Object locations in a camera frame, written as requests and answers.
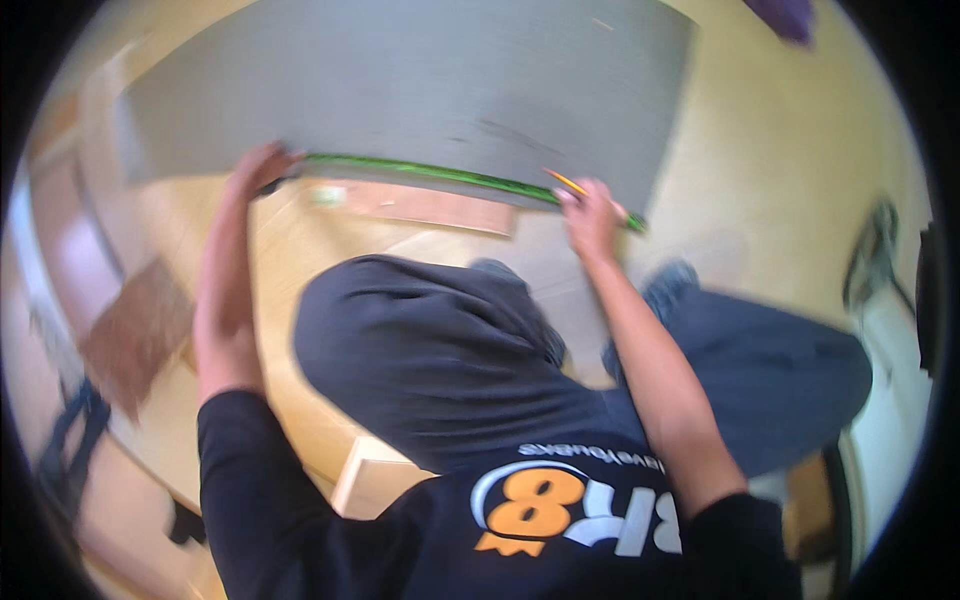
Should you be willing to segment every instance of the person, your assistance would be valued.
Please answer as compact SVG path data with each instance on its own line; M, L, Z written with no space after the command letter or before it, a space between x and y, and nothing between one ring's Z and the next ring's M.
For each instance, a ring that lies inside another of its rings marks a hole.
M310 384L417 465L380 517L338 516L304 474L257 357L248 205L300 156L245 155L204 250L194 321L201 503L230 598L800 597L778 505L747 478L835 439L870 389L844 333L700 289L684 263L641 295L614 259L607 187L556 191L612 333L614 390L509 268L361 256L302 292Z

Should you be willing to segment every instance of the gray panel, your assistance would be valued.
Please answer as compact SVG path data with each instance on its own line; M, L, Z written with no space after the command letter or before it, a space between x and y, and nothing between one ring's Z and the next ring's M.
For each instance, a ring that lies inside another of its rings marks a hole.
M224 172L282 138L555 185L547 166L642 212L690 27L657 0L260 0L134 82L118 141L131 182Z

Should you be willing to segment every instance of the sneaker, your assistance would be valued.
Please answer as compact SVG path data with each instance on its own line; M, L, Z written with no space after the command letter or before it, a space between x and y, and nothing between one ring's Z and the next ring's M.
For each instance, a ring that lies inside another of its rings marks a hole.
M503 264L499 260L494 260L492 258L477 258L470 263L468 268L518 281L522 283L524 287L527 285L527 282L520 278L520 276L517 275L513 269ZM543 313L541 313L539 310L537 312L540 315L540 322L543 326L543 344L546 347L544 358L546 359L546 362L559 369L564 364L564 358L566 357L566 343L564 342L564 338L560 337L560 333L547 324Z
M667 327L670 316L684 291L699 287L700 278L697 277L693 266L678 258L667 262L650 276L641 295L660 323ZM607 342L601 359L604 369L616 385L621 388L627 387L627 378L623 374L623 366L620 365L620 357L616 353L613 340Z

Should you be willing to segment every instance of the hand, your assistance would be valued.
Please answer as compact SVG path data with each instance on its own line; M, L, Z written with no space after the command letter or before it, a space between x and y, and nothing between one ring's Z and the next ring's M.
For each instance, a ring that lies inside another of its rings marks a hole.
M627 219L627 210L611 199L604 182L580 179L576 183L586 195L561 188L553 190L564 211L570 248L585 264L613 261L613 243Z
M255 196L257 190L283 177L305 156L304 152L288 154L278 141L257 146L237 162L228 186L245 195Z

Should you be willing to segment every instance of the black t-shirt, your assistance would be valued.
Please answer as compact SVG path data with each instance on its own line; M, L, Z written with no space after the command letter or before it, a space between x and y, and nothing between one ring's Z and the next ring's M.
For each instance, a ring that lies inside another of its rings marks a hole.
M199 416L210 548L240 598L799 598L780 509L738 494L677 519L663 466L626 439L531 440L338 516L266 401Z

